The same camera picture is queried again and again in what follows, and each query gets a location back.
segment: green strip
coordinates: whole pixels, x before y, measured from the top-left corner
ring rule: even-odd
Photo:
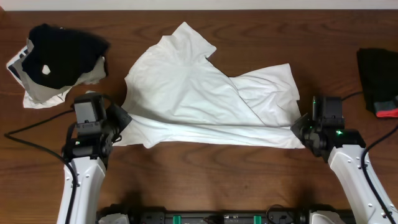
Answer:
[[[173,224],[181,224],[181,215],[173,216]]]
[[[260,215],[254,216],[254,224],[261,224],[261,216]]]

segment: black cloth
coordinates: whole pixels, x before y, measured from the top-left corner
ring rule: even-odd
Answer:
[[[22,63],[23,70],[37,84],[54,89],[73,86],[82,73],[88,73],[109,44],[94,35],[42,24],[29,33],[33,51]],[[50,69],[43,74],[43,66]]]
[[[360,49],[357,58],[366,109],[376,114],[375,103],[394,101],[398,96],[398,53]]]

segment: brown wooden surface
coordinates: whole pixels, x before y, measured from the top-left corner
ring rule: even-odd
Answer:
[[[5,133],[68,109],[86,90],[124,101],[124,77],[141,54],[183,21],[217,47],[210,61],[228,76],[290,63],[304,114],[314,94],[345,96],[361,90],[356,51],[398,51],[398,11],[108,11],[6,12],[0,21],[0,132]],[[67,102],[49,109],[22,107],[24,90],[5,69],[29,31],[41,23],[98,34],[111,42],[110,76],[74,87]],[[377,120],[362,96],[344,103],[347,128],[370,144],[396,120]],[[60,152],[69,114],[19,134]],[[371,152],[374,168],[398,203],[398,137]],[[63,166],[36,149],[0,137],[0,223],[55,223],[63,190]],[[117,147],[98,207],[125,201],[168,210],[262,210],[275,203],[294,207],[328,203],[349,208],[340,183],[307,149],[215,146],[168,142],[152,149]]]

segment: black cable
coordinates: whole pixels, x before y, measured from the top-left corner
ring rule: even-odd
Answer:
[[[384,204],[383,200],[381,199],[381,197],[380,197],[379,193],[377,192],[376,188],[374,188],[374,186],[373,186],[372,180],[370,179],[369,174],[368,174],[368,172],[366,170],[365,156],[369,152],[369,150],[371,150],[375,145],[379,144],[380,142],[382,142],[383,140],[385,140],[386,138],[388,138],[389,136],[394,134],[397,130],[398,130],[398,125],[392,131],[387,133],[385,136],[381,137],[380,139],[378,139],[377,141],[372,143],[369,147],[367,147],[363,151],[362,156],[361,156],[361,168],[362,168],[363,174],[365,175],[366,181],[368,182],[369,187],[372,189],[374,196],[377,198],[377,201],[380,203],[380,206],[384,210],[384,213],[386,214],[386,217],[390,220],[390,222],[392,224],[396,224],[396,222],[394,221],[394,218],[390,214],[390,211],[387,209],[386,205]]]
[[[66,162],[66,161],[63,159],[62,156],[60,156],[60,155],[58,155],[57,153],[53,152],[53,150],[47,149],[46,147],[40,146],[40,145],[38,145],[38,144],[34,144],[34,143],[32,143],[32,142],[29,142],[29,141],[25,141],[25,140],[23,140],[23,139],[19,139],[19,138],[12,137],[11,135],[12,135],[12,134],[19,133],[19,132],[21,132],[21,131],[28,130],[28,129],[30,129],[30,128],[34,128],[34,127],[36,127],[36,126],[39,126],[39,125],[44,124],[44,123],[46,123],[46,122],[49,122],[49,121],[51,121],[51,120],[53,120],[53,119],[55,119],[55,118],[58,118],[59,116],[62,116],[62,115],[64,115],[64,114],[71,113],[71,112],[74,112],[74,111],[73,111],[73,110],[64,111],[64,112],[62,112],[62,113],[60,113],[60,114],[57,114],[57,115],[55,115],[55,116],[53,116],[53,117],[51,117],[51,118],[49,118],[49,119],[46,119],[46,120],[43,120],[43,121],[41,121],[41,122],[32,124],[32,125],[30,125],[30,126],[28,126],[28,127],[21,128],[21,129],[15,130],[15,131],[10,131],[10,132],[4,134],[4,137],[6,137],[6,138],[8,138],[8,139],[10,139],[10,140],[13,140],[13,141],[15,141],[15,142],[19,142],[19,143],[25,144],[25,145],[27,145],[27,146],[35,147],[36,149],[40,149],[40,150],[42,150],[42,151],[44,151],[44,152],[49,153],[50,155],[52,155],[52,156],[56,157],[57,159],[59,159],[59,160],[69,169],[69,171],[70,171],[70,173],[71,173],[71,175],[72,175],[73,182],[72,182],[72,194],[71,194],[71,196],[70,196],[69,207],[68,207],[68,212],[67,212],[67,216],[66,216],[66,219],[65,219],[65,224],[69,224],[69,222],[70,222],[70,217],[71,217],[71,215],[72,215],[73,203],[74,203],[74,201],[75,201],[75,195],[76,195],[76,189],[77,189],[77,182],[78,182],[78,179],[77,179],[77,176],[76,176],[75,171],[74,171],[73,168],[69,165],[69,163]]]
[[[342,101],[345,101],[345,100],[347,100],[348,98],[350,98],[350,97],[352,97],[352,96],[356,96],[356,95],[359,95],[359,94],[362,94],[363,92],[362,91],[358,91],[358,92],[356,92],[356,93],[352,93],[352,94],[350,94],[350,95],[348,95],[348,96],[346,96],[346,97],[343,97],[341,100]]]

